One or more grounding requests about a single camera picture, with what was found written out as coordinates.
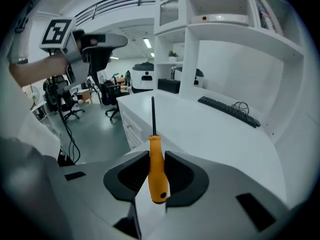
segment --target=railing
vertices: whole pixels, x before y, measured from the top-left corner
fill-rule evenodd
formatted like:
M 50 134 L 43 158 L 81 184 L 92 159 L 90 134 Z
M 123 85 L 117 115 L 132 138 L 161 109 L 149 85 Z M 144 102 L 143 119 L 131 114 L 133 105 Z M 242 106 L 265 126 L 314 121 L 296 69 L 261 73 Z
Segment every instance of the railing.
M 91 21 L 97 16 L 104 14 L 110 10 L 114 10 L 121 7 L 140 6 L 141 4 L 155 3 L 156 0 L 102 0 L 94 5 L 91 5 L 87 9 L 78 13 L 76 17 L 76 25 L 79 26 L 82 23 Z

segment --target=fan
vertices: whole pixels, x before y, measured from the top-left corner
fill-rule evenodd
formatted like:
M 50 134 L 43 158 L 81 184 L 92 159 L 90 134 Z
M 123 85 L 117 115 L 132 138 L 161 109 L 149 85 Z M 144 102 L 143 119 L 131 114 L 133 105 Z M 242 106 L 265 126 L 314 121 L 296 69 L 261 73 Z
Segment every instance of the fan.
M 25 91 L 26 95 L 33 100 L 33 104 L 35 105 L 39 101 L 40 92 L 37 87 L 30 85 Z

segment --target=potted plant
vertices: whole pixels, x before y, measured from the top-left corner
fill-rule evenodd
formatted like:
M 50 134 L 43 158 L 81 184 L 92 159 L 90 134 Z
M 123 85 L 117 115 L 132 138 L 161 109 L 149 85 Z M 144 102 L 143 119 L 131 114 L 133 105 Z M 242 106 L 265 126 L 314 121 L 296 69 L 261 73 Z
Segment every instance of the potted plant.
M 173 52 L 172 50 L 169 52 L 169 62 L 176 62 L 177 57 L 179 56 L 176 52 Z

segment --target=shelving unit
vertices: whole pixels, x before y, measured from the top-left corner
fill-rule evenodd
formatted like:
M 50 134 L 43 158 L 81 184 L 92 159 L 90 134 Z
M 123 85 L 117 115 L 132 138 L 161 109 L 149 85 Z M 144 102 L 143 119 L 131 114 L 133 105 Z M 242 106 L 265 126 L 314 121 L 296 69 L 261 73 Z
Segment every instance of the shelving unit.
M 223 41 L 251 47 L 281 61 L 303 56 L 301 47 L 263 28 L 258 29 L 226 23 L 197 23 L 190 24 L 188 27 L 199 40 Z
M 220 41 L 238 44 L 266 53 L 284 63 L 281 85 L 290 84 L 290 70 L 297 70 L 297 64 L 303 67 L 304 47 L 300 34 L 303 27 L 294 9 L 286 0 L 266 0 L 277 17 L 283 31 L 283 36 L 261 27 L 259 12 L 255 0 L 178 0 L 175 13 L 178 19 L 160 25 L 161 6 L 170 0 L 157 0 L 155 15 L 155 75 L 156 82 L 160 78 L 169 78 L 172 66 L 182 66 L 179 98 L 197 100 L 203 95 L 220 100 L 228 105 L 238 100 L 217 93 L 194 87 L 196 67 L 199 58 L 200 41 Z M 192 23 L 194 16 L 208 14 L 237 14 L 248 16 L 249 26 L 225 22 Z M 175 64 L 168 62 L 168 52 L 174 49 L 174 44 L 184 43 L 183 62 Z M 301 79 L 295 80 L 295 88 L 301 88 Z M 295 91 L 291 101 L 298 98 Z M 266 113 L 249 105 L 250 115 L 261 120 L 262 127 L 270 139 L 276 143 L 284 132 L 283 125 L 292 116 L 290 109 L 281 109 L 282 101 L 288 99 L 286 88 L 280 86 L 276 102 Z M 275 122 L 284 122 L 280 126 Z
M 286 0 L 266 0 L 278 19 L 283 36 L 298 46 L 301 44 L 300 33 L 294 9 Z

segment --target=orange screwdriver handle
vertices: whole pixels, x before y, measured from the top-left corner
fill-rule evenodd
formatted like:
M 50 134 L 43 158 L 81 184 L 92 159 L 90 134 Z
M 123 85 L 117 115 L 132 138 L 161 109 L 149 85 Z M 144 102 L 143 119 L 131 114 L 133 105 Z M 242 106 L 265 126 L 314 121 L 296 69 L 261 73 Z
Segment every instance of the orange screwdriver handle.
M 161 150 L 161 136 L 150 136 L 150 171 L 148 184 L 151 199 L 156 204 L 164 203 L 168 198 L 168 179 L 165 174 L 165 160 Z

